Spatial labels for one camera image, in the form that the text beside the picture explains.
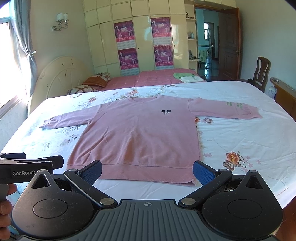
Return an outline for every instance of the poster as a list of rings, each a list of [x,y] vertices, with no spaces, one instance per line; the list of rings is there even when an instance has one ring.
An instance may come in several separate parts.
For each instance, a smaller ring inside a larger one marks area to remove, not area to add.
[[[154,45],[171,45],[172,32],[170,18],[151,18]]]
[[[172,45],[154,46],[156,70],[173,69],[174,54]]]
[[[115,23],[114,30],[118,50],[136,47],[136,38],[132,20]]]
[[[137,48],[118,50],[122,76],[139,74]]]

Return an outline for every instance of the wooden table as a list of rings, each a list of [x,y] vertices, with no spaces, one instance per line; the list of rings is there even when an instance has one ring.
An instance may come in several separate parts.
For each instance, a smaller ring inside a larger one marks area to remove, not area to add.
[[[277,89],[275,101],[296,121],[296,90],[277,78],[271,78]]]

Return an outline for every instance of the white cloth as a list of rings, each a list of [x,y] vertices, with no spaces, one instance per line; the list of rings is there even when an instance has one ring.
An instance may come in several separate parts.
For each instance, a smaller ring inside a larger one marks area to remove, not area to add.
[[[203,78],[199,76],[185,76],[181,77],[180,80],[185,84],[205,81]]]
[[[248,169],[257,170],[282,208],[295,197],[296,123],[273,99],[254,86],[239,81],[146,86],[50,98],[33,111],[1,153],[25,152],[28,158],[62,155],[65,165],[54,173],[63,173],[69,155],[86,126],[42,131],[39,126],[44,120],[126,96],[149,97],[156,94],[243,102],[258,107],[262,119],[229,120],[199,116],[196,122],[201,161],[218,170],[227,168],[223,164],[228,158],[233,158],[235,162],[239,154],[243,166],[233,166],[233,174],[243,175]],[[197,182],[195,187],[184,187],[153,182],[97,180],[94,186],[117,201],[175,199],[178,202],[201,184]],[[26,183],[18,184],[20,192],[25,187]]]

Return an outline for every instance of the human hand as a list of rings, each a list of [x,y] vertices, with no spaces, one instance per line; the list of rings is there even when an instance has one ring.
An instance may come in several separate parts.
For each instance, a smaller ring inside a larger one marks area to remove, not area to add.
[[[7,195],[11,195],[17,191],[17,185],[15,184],[8,184],[9,190]],[[10,231],[8,229],[8,226],[11,223],[11,219],[9,217],[9,214],[12,211],[12,204],[5,200],[0,203],[0,239],[9,239],[10,237]]]

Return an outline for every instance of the wall sconce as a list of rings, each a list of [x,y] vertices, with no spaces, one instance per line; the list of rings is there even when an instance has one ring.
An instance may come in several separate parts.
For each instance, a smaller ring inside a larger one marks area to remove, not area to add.
[[[68,28],[68,14],[67,13],[58,13],[57,14],[57,23],[59,23],[58,26],[53,26],[53,31],[61,31],[63,28]]]

